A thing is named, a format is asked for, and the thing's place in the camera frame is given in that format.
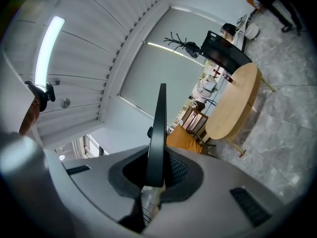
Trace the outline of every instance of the roller blind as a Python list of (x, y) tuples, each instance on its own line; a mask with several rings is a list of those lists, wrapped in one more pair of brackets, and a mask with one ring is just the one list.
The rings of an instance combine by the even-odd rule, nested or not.
[[(179, 34), (198, 46), (203, 43), (208, 30), (219, 32), (221, 26), (190, 12), (170, 9), (153, 29), (147, 42), (169, 47), (164, 37), (170, 32)], [(185, 50), (180, 53), (189, 56)], [(182, 109), (204, 70), (203, 66), (168, 50), (144, 44), (136, 56), (120, 92), (121, 96), (142, 110), (155, 115), (161, 83), (167, 84), (167, 124), (171, 125)]]

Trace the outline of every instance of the white slatted ceiling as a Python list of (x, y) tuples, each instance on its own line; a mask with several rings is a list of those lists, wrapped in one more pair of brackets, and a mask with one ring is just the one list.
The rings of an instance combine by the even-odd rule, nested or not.
[[(45, 1), (49, 0), (27, 1), (13, 24), (13, 34), (2, 44), (17, 72), (25, 74), (31, 67), (31, 75), (25, 78), (34, 80), (38, 48), (47, 26), (54, 16), (65, 19), (48, 70), (56, 101), (48, 102), (37, 121), (43, 142), (61, 131), (98, 119), (106, 81), (122, 45), (158, 0), (57, 0), (49, 19), (39, 23)], [(38, 33), (31, 35), (35, 25)], [(30, 48), (34, 50), (32, 59), (25, 52)], [(70, 99), (67, 109), (60, 106), (63, 98)]]

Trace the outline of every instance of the red object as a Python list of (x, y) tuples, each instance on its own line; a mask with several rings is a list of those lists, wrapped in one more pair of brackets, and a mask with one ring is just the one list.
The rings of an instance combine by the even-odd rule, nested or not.
[(240, 154), (239, 158), (241, 158), (246, 153), (246, 151), (247, 150), (244, 150), (243, 153)]
[(230, 83), (232, 83), (232, 78), (229, 75), (225, 75), (224, 77), (226, 80), (228, 80)]
[(218, 75), (221, 74), (219, 71), (217, 71), (217, 70), (215, 70), (215, 69), (213, 69), (213, 71), (214, 71), (216, 74), (218, 74)]

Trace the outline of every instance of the white object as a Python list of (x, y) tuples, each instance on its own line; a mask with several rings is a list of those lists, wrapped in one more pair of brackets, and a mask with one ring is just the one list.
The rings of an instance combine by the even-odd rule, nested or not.
[(15, 72), (2, 49), (0, 55), (0, 130), (7, 133), (19, 132), (34, 94)]
[(245, 36), (249, 40), (252, 40), (257, 36), (258, 33), (259, 33), (259, 27), (255, 23), (251, 23), (245, 31)]
[(65, 19), (55, 16), (46, 30), (40, 47), (38, 60), (36, 62), (34, 82), (36, 85), (45, 86), (46, 84), (46, 77), (48, 74), (48, 67), (53, 46), (64, 22)]
[(249, 16), (247, 14), (244, 14), (244, 16), (241, 17), (241, 21), (237, 23), (237, 26), (236, 26), (236, 34), (239, 33), (240, 31), (242, 33), (245, 31), (248, 19), (249, 19)]
[(212, 93), (211, 91), (217, 85), (217, 81), (212, 77), (206, 77), (202, 82), (198, 82), (196, 87), (193, 90), (193, 95), (200, 102), (204, 102), (204, 98), (210, 98)]

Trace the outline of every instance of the black vent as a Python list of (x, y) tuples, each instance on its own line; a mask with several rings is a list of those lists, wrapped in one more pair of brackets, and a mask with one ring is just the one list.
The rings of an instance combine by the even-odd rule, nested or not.
[(232, 189), (230, 193), (254, 227), (261, 225), (271, 217), (244, 188)]
[(173, 155), (167, 153), (167, 169), (165, 169), (165, 183), (166, 186), (173, 186), (185, 179), (188, 173), (188, 167)]
[(66, 169), (66, 172), (71, 176), (80, 172), (84, 172), (86, 170), (89, 170), (90, 167), (84, 165), (84, 166), (80, 166), (80, 167), (76, 167), (76, 168), (72, 168), (72, 169)]

